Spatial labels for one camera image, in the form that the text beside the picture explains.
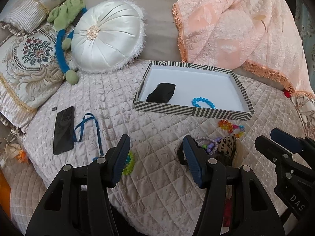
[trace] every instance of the black smartphone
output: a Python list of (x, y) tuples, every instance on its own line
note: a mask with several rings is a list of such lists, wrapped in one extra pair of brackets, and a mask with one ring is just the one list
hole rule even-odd
[(57, 113), (53, 154), (58, 155), (74, 148), (74, 107), (68, 107)]

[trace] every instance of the metal screw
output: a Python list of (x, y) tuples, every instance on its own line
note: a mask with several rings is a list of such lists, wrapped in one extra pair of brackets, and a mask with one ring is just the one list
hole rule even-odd
[(102, 164), (106, 161), (106, 159), (104, 157), (99, 157), (96, 162), (99, 163), (99, 164)]
[(250, 171), (250, 167), (247, 166), (247, 165), (244, 165), (244, 166), (243, 166), (243, 170), (245, 170), (246, 172), (249, 172), (249, 171)]
[(289, 172), (287, 172), (287, 173), (285, 174), (285, 176), (287, 177), (287, 179), (291, 179), (291, 178), (292, 178), (292, 175), (291, 175)]
[(71, 165), (66, 164), (66, 165), (64, 165), (64, 166), (62, 167), (62, 169), (63, 169), (63, 171), (68, 171), (68, 170), (71, 169)]
[(210, 164), (216, 164), (218, 161), (215, 159), (215, 158), (210, 158), (209, 160), (208, 160), (208, 162), (210, 163)]

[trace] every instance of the green plush toy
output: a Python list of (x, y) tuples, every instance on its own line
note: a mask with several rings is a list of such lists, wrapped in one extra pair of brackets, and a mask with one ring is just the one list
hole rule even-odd
[(71, 70), (66, 63), (63, 51), (66, 51), (71, 46), (73, 31), (68, 35), (68, 38), (62, 41), (65, 31), (68, 26), (74, 21), (76, 16), (82, 11), (86, 12), (85, 3), (83, 0), (66, 0), (64, 4), (52, 9), (47, 18), (48, 22), (54, 22), (54, 27), (58, 31), (56, 42), (56, 56), (59, 62), (61, 71), (66, 75), (66, 80), (71, 85), (78, 83), (78, 75)]

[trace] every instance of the pink quilt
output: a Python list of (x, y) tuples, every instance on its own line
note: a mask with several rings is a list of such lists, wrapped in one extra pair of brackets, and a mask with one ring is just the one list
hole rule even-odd
[(173, 6), (185, 62), (243, 69), (315, 98), (302, 41), (285, 0), (178, 0)]

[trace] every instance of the bed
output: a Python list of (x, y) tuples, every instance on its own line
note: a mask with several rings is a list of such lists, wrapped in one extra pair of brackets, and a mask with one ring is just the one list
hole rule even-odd
[[(148, 63), (148, 60), (139, 60), (108, 75), (79, 72), (82, 81), (72, 87), (64, 82), (40, 107), (23, 139), (36, 172), (31, 167), (28, 180), (22, 177), (23, 173), (17, 174), (19, 180), (11, 180), (12, 185), (23, 189), (17, 192), (17, 198), (11, 195), (12, 216), (22, 232), (45, 187), (61, 167), (68, 163), (74, 167), (87, 165), (98, 156), (96, 129), (91, 121), (86, 123), (83, 141), (76, 143), (73, 150), (58, 156), (52, 154), (56, 114), (73, 105), (75, 125), (87, 112), (98, 119), (105, 151), (115, 146), (122, 134), (131, 138), (135, 168), (130, 176), (123, 176), (114, 189), (108, 189), (111, 204), (144, 234), (188, 236), (193, 233), (205, 191), (193, 182), (188, 167), (180, 165), (176, 151), (187, 134), (216, 138), (226, 136), (226, 132), (218, 129), (215, 119), (135, 111), (132, 98)], [(269, 136), (275, 127), (293, 136), (305, 137), (305, 125), (294, 104), (281, 90), (245, 76), (239, 78), (255, 114), (250, 121), (235, 122), (244, 125), (246, 132), (241, 139), (243, 151), (237, 162), (252, 167), (278, 213), (282, 214), (285, 205), (273, 192), (274, 166), (255, 150), (254, 140), (261, 134)], [(39, 192), (35, 200), (34, 191)], [(17, 199), (25, 201), (16, 204)]]

